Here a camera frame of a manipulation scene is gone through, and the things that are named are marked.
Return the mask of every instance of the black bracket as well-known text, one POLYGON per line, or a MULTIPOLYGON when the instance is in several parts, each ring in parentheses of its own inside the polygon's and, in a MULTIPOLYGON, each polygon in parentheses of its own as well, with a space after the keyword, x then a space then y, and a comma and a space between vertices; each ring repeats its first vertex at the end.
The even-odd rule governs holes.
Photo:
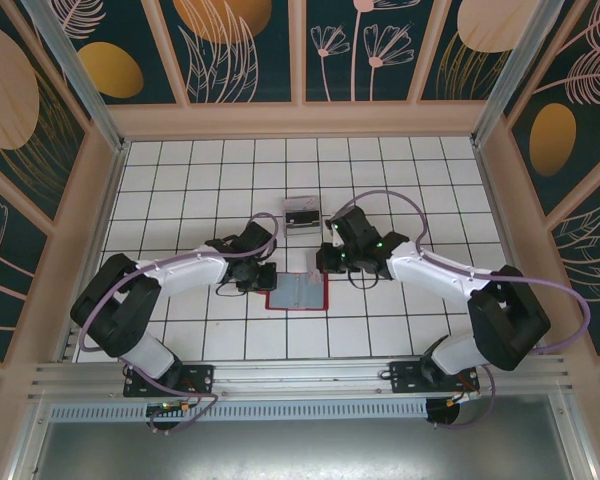
MULTIPOLYGON (((183 365, 179 382, 174 390, 191 393, 211 393, 213 387, 213 365, 183 365)), ((147 382, 132 368, 125 369, 124 390, 127 398, 137 397, 174 397, 147 382)))
POLYGON ((391 382, 393 393, 448 393, 467 389, 462 382, 464 379, 475 391, 480 390, 478 375, 475 368, 462 370, 458 375, 445 375, 440 385, 432 385, 423 375, 419 360, 391 362, 389 370, 382 372, 380 378, 391 382))

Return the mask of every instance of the small box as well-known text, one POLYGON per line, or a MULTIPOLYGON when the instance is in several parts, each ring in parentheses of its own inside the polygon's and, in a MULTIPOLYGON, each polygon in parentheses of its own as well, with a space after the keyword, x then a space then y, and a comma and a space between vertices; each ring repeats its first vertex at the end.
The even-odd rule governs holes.
POLYGON ((283 211, 286 237, 322 234, 320 197, 317 195, 285 198, 283 211))

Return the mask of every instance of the grid floor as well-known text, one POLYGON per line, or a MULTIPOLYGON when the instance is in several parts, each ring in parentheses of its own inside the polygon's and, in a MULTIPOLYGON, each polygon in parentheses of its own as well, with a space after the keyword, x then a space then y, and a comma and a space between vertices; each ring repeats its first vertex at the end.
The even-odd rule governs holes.
MULTIPOLYGON (((159 259, 239 234, 253 213, 281 216, 285 197, 319 195, 328 217, 354 194, 379 188, 403 193, 424 209, 425 248, 485 268, 504 263, 464 137, 134 143, 102 261, 119 252, 159 259)), ((419 218, 398 199, 376 195, 359 205, 382 235, 420 233, 419 218)), ((270 228, 266 220, 262 225, 270 228)), ((272 261, 279 272, 307 271, 321 241, 319 235, 285 240, 280 234, 272 261)), ((354 279, 366 286, 372 281, 354 279)), ((342 275, 329 282, 324 312, 269 311, 262 295, 224 298, 212 288, 192 289, 160 299, 149 330, 182 360, 212 361, 418 355, 440 336, 470 328, 466 314, 417 285, 385 280, 361 291, 342 275)), ((112 360, 102 352, 74 359, 112 360)))

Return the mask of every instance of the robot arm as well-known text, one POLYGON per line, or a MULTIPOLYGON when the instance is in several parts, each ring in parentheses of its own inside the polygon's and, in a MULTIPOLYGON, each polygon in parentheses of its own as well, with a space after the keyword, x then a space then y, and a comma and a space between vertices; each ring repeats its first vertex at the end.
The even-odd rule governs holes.
MULTIPOLYGON (((210 240, 194 250, 214 252, 213 256, 176 260, 166 267, 156 267, 134 278, 107 301, 89 327, 89 336, 110 357, 119 357, 164 386, 173 388, 180 378, 182 363, 146 331, 158 299, 194 287, 225 284, 230 280, 236 280, 236 287, 241 292, 275 289, 275 263, 262 264, 268 256, 258 254, 235 258, 235 254, 251 252, 265 245, 271 237, 266 229, 251 222, 240 236, 210 240), (225 258, 223 254, 233 256, 225 258)), ((74 303, 71 318, 83 326, 96 304, 113 285, 152 263, 134 262, 123 254, 110 257, 74 303)))
POLYGON ((396 232, 381 237, 359 207, 338 214, 327 227, 334 242, 324 243, 317 254, 323 272, 364 270, 413 283, 468 311, 472 333, 442 337, 421 358, 422 374, 433 384, 445 375, 478 365, 513 370, 550 328, 528 285, 474 277, 521 276, 513 267, 505 265, 491 272, 430 252, 423 255, 414 242, 396 232))

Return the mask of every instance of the yellow circle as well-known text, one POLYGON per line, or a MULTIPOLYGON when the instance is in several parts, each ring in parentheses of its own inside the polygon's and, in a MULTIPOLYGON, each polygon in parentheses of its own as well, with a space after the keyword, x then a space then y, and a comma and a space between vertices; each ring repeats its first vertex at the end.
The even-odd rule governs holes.
POLYGON ((120 47, 106 42, 85 45, 78 52, 99 92, 115 98, 137 95, 144 86, 136 61, 120 47))
POLYGON ((531 127, 531 165, 540 175, 550 177, 569 160, 576 142, 576 119, 564 105, 550 103, 536 116, 531 127))
POLYGON ((212 43, 243 41, 240 18, 254 37, 265 29, 271 19, 271 0, 173 0, 173 6, 193 33, 212 43), (225 2, 235 17, 237 31, 232 28, 225 2))
POLYGON ((39 110, 36 72, 16 42, 0 30, 0 148, 13 150, 27 143, 39 110))
POLYGON ((471 50, 506 52, 518 43, 538 0, 463 0, 458 35, 471 50))

